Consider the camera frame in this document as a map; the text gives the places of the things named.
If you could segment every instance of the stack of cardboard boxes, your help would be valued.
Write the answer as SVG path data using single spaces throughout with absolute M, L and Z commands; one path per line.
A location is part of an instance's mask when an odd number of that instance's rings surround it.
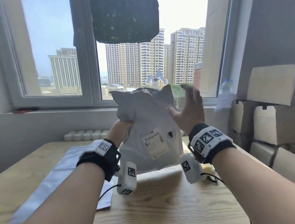
M 253 68 L 247 101 L 234 100 L 230 116 L 234 143 L 293 182 L 294 89 L 295 65 Z

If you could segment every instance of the forearm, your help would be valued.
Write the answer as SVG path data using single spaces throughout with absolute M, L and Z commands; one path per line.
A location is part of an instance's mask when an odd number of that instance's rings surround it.
M 212 164 L 253 224 L 294 222 L 294 183 L 235 148 L 219 152 Z
M 24 223 L 92 224 L 103 184 L 99 166 L 80 164 Z

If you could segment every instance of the plastic mailer bag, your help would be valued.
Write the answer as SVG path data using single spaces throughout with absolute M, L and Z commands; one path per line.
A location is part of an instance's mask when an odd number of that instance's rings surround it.
M 160 91 L 139 88 L 110 93 L 119 105 L 117 117 L 121 121 L 134 121 L 119 148 L 121 164 L 135 163 L 137 174 L 178 165 L 183 148 L 180 128 L 167 111 L 167 107 L 174 105 L 171 86 Z

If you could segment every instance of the wooden table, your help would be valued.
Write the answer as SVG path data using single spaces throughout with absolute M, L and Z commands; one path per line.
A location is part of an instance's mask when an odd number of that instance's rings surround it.
M 90 143 L 47 143 L 2 172 L 0 223 L 9 223 L 70 147 Z M 111 208 L 98 211 L 94 223 L 250 223 L 224 184 L 207 180 L 190 184 L 180 165 L 138 175 L 137 182 L 136 191 L 129 197 L 119 196 L 114 190 Z

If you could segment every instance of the wrist tracker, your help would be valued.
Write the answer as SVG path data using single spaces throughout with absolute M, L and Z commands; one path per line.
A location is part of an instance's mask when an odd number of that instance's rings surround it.
M 115 144 L 108 139 L 94 141 L 88 146 L 88 151 L 81 154 L 77 166 L 82 163 L 95 163 L 105 174 L 105 180 L 110 182 L 115 172 L 119 171 L 118 165 L 121 154 Z
M 199 163 L 211 164 L 217 153 L 230 147 L 236 148 L 230 137 L 204 123 L 195 125 L 189 134 L 188 148 Z

